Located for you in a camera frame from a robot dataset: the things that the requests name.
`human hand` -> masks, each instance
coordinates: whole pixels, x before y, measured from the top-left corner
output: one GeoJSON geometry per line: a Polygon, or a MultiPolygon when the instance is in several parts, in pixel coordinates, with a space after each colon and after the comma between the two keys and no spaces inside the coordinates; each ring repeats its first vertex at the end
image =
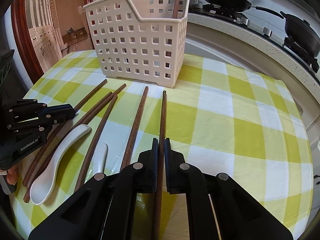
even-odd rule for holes
{"type": "Polygon", "coordinates": [[[19,169],[18,169],[18,164],[16,164],[7,170],[7,182],[11,185],[16,185],[18,178],[19,178],[19,169]]]}

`white cabinet door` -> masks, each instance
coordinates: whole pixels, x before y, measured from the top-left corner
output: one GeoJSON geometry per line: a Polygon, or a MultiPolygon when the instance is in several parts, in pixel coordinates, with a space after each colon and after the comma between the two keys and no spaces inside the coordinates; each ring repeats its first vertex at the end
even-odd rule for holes
{"type": "Polygon", "coordinates": [[[41,65],[41,68],[43,70],[44,73],[46,73],[48,71],[48,65],[47,62],[44,60],[44,49],[43,46],[41,46],[41,44],[39,44],[38,46],[35,47],[35,52],[38,58],[38,61],[41,65]]]}

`knob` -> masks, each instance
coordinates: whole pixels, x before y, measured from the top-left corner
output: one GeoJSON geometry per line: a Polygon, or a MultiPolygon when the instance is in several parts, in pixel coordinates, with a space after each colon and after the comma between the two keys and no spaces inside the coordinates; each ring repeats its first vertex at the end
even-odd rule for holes
{"type": "Polygon", "coordinates": [[[272,31],[269,30],[268,28],[264,27],[263,28],[263,34],[267,37],[270,37],[272,35],[272,31]]]}

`yellow and white tablecloth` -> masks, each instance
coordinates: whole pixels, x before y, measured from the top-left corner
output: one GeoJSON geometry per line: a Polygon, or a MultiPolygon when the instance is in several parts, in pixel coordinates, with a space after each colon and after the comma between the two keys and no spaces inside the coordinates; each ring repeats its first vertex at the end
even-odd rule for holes
{"type": "MultiPolygon", "coordinates": [[[[53,66],[27,93],[49,106],[75,106],[105,76],[96,52],[70,53],[53,66]]],[[[103,130],[101,140],[109,146],[105,173],[119,172],[131,126],[146,84],[108,79],[73,121],[75,123],[98,100],[123,83],[103,130]]],[[[163,87],[149,85],[132,162],[151,148],[159,135],[163,87]]],[[[225,172],[247,190],[296,239],[305,229],[312,201],[313,172],[310,147],[298,109],[282,81],[219,61],[185,55],[173,89],[167,90],[166,136],[172,149],[202,172],[225,172]]],[[[77,141],[64,155],[50,198],[42,205],[25,204],[25,187],[18,182],[11,203],[16,228],[27,239],[31,230],[72,195],[84,155],[104,114],[91,122],[92,132],[77,141]]],[[[22,176],[35,154],[22,163],[22,176]]],[[[90,169],[87,179],[92,176],[90,169]]],[[[150,198],[139,195],[137,223],[133,234],[148,239],[145,223],[151,220],[150,198]]],[[[188,239],[188,221],[183,195],[164,192],[162,239],[188,239]]]]}

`gas stove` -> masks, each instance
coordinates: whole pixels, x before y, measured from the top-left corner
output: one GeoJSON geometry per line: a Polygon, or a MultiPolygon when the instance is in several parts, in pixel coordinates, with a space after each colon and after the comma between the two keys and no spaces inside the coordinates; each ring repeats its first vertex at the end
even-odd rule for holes
{"type": "Polygon", "coordinates": [[[232,9],[221,8],[217,5],[205,4],[202,9],[195,8],[189,10],[189,13],[204,15],[237,25],[266,39],[294,58],[320,84],[320,80],[316,76],[316,73],[319,70],[317,59],[308,55],[308,53],[297,45],[292,38],[287,37],[283,40],[274,35],[268,28],[262,28],[251,23],[243,13],[238,13],[232,9]]]}

